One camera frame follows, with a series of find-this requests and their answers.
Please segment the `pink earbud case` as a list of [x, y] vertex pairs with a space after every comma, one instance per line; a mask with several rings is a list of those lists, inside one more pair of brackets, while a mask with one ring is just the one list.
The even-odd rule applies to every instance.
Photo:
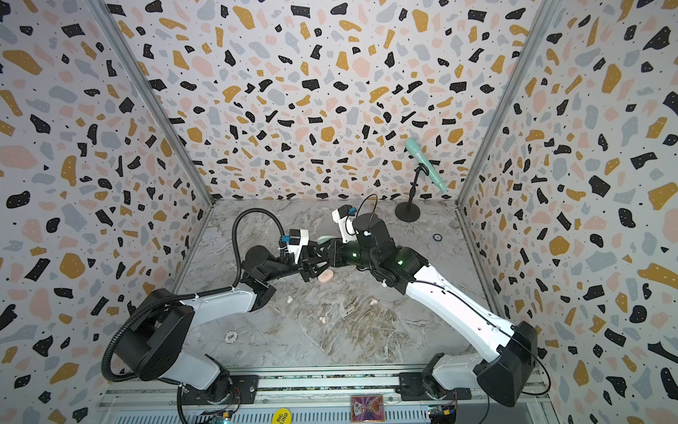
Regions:
[[334, 277], [334, 272], [332, 270], [324, 270], [317, 277], [318, 281], [322, 284], [328, 284]]

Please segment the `mint green earbud case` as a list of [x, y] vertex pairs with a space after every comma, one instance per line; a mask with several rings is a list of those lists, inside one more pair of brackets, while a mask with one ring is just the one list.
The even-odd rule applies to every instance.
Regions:
[[328, 235], [320, 236], [317, 240], [317, 243], [323, 244], [323, 243], [329, 242], [330, 240], [334, 240], [334, 239], [335, 239], [335, 236], [328, 236]]

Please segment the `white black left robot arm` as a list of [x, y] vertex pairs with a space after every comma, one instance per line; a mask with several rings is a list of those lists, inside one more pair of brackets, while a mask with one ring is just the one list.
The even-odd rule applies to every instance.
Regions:
[[328, 268], [328, 257], [316, 246], [286, 247], [274, 256], [263, 246], [250, 248], [239, 265], [235, 287], [203, 293], [153, 291], [112, 337], [104, 351], [102, 375], [111, 383], [164, 380], [225, 397], [229, 371], [206, 354], [185, 345], [187, 334], [212, 321], [263, 308], [275, 294], [272, 281], [300, 274], [310, 280]]

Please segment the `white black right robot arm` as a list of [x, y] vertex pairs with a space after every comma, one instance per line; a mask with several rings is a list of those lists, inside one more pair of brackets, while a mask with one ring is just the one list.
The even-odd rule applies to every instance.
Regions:
[[420, 374], [416, 394], [446, 399], [455, 389], [480, 388], [496, 403], [512, 407], [538, 365], [537, 332], [513, 324], [457, 289], [424, 256], [399, 247], [386, 224], [344, 205], [332, 213], [342, 237], [321, 242], [333, 268], [354, 266], [379, 283], [429, 308], [475, 349], [463, 357], [438, 353]]

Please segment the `black microphone stand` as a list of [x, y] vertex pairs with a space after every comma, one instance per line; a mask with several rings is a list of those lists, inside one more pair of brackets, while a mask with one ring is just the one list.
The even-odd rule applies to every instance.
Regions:
[[420, 177], [421, 173], [424, 173], [427, 176], [429, 175], [429, 170], [424, 164], [418, 164], [418, 166], [415, 168], [415, 174], [413, 181], [411, 182], [408, 200], [399, 203], [395, 207], [395, 216], [403, 222], [412, 223], [418, 221], [420, 218], [420, 208], [413, 201], [418, 188], [418, 178]]

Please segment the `mint green toy microphone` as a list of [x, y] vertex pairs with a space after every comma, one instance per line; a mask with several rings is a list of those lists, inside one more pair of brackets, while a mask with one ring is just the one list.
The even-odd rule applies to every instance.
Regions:
[[443, 182], [440, 174], [436, 171], [432, 163], [427, 159], [422, 146], [420, 146], [413, 138], [407, 139], [404, 146], [417, 163], [423, 165], [428, 171], [428, 176], [431, 178], [433, 185], [436, 186], [442, 194], [446, 193], [448, 191], [447, 185]]

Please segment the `pink square sticker card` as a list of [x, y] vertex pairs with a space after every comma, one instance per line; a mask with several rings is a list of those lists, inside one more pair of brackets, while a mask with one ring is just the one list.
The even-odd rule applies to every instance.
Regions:
[[351, 423], [385, 422], [383, 395], [351, 397]]

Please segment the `yellow round sticker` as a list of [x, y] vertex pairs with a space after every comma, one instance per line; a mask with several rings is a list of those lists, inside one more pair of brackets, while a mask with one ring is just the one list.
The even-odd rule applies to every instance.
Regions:
[[277, 410], [271, 420], [272, 424], [292, 424], [292, 413], [287, 408]]

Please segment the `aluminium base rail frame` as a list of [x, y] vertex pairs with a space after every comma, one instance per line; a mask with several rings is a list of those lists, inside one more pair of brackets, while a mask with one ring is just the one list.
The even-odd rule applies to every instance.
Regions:
[[287, 408], [292, 423], [351, 423], [351, 397], [383, 395], [385, 422], [556, 423], [546, 396], [502, 406], [479, 388], [455, 389], [446, 399], [416, 394], [417, 367], [239, 369], [233, 400], [209, 404], [196, 390], [163, 383], [116, 383], [95, 410], [94, 423], [271, 423]]

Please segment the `right aluminium corner post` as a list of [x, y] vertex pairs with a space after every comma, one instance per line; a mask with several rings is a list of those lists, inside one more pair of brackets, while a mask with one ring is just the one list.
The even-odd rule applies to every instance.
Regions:
[[512, 108], [515, 98], [518, 96], [521, 83], [530, 70], [531, 63], [541, 44], [541, 39], [547, 33], [551, 21], [554, 19], [556, 12], [561, 7], [562, 1], [547, 0], [542, 1], [540, 8], [535, 17], [535, 21], [531, 26], [529, 35], [527, 36], [521, 55], [517, 60], [514, 71], [512, 72], [508, 82], [501, 93], [501, 98], [492, 116], [490, 125], [480, 143], [480, 147], [475, 155], [475, 159], [471, 165], [468, 175], [462, 186], [461, 192], [457, 198], [457, 206], [464, 207], [464, 203], [471, 197], [471, 191], [475, 185], [475, 180], [480, 176], [480, 171], [484, 161], [484, 157], [489, 153], [494, 138], [499, 134], [501, 124], [506, 118], [508, 112]]

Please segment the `aluminium corner post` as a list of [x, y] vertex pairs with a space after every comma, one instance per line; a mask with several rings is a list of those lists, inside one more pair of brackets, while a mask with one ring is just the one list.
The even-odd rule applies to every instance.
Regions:
[[207, 186], [201, 178], [199, 171], [192, 163], [190, 155], [187, 153], [185, 147], [180, 141], [177, 132], [175, 131], [170, 119], [162, 107], [162, 104], [154, 94], [153, 88], [151, 88], [148, 79], [139, 67], [139, 63], [136, 60], [136, 57], [134, 56], [129, 45], [125, 41], [122, 32], [119, 30], [118, 24], [109, 13], [106, 2], [86, 1], [85, 5], [88, 7], [88, 10], [92, 14], [95, 22], [100, 26], [100, 28], [102, 28], [104, 37], [109, 42], [111, 49], [118, 56], [121, 65], [123, 65], [125, 68], [132, 81], [132, 84], [136, 87], [141, 99], [148, 107], [148, 111], [155, 120], [155, 123], [157, 123], [169, 141], [169, 145], [178, 155], [178, 161], [185, 168], [188, 177], [192, 181], [192, 186], [199, 194], [199, 197], [201, 197], [203, 201], [206, 201], [210, 208], [213, 208], [215, 203], [214, 198], [208, 192]]
[[531, 63], [541, 44], [541, 39], [547, 33], [551, 21], [554, 19], [556, 12], [561, 7], [562, 1], [547, 0], [542, 1], [540, 8], [535, 17], [535, 21], [531, 26], [529, 35], [527, 36], [521, 55], [517, 60], [514, 71], [512, 72], [508, 82], [501, 93], [501, 98], [492, 116], [490, 125], [480, 143], [480, 147], [475, 155], [475, 159], [471, 165], [468, 175], [462, 186], [461, 192], [457, 198], [457, 206], [464, 207], [464, 203], [471, 197], [471, 191], [475, 185], [475, 180], [480, 176], [480, 171], [484, 161], [484, 157], [489, 153], [494, 138], [499, 134], [501, 124], [506, 118], [508, 112], [512, 108], [515, 98], [518, 96], [521, 83], [530, 70]]

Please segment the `left aluminium corner post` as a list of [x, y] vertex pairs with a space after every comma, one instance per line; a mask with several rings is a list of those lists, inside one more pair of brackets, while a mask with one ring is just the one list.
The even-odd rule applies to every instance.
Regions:
[[169, 141], [169, 145], [178, 155], [178, 161], [185, 168], [188, 177], [192, 181], [192, 186], [199, 194], [199, 197], [201, 197], [203, 201], [206, 201], [210, 208], [213, 208], [215, 203], [214, 198], [208, 192], [207, 186], [201, 178], [199, 171], [192, 163], [190, 155], [187, 153], [185, 147], [180, 141], [177, 132], [175, 131], [170, 119], [162, 107], [162, 104], [154, 94], [153, 88], [151, 88], [148, 79], [139, 67], [139, 63], [136, 60], [136, 57], [134, 56], [129, 45], [125, 41], [122, 32], [119, 30], [118, 24], [109, 13], [106, 2], [86, 1], [85, 5], [88, 7], [88, 10], [92, 14], [95, 22], [100, 26], [100, 28], [102, 28], [104, 37], [109, 42], [111, 49], [118, 56], [121, 65], [123, 65], [125, 68], [132, 81], [132, 84], [136, 87], [141, 99], [148, 107], [148, 111], [155, 120], [155, 123], [157, 123]]

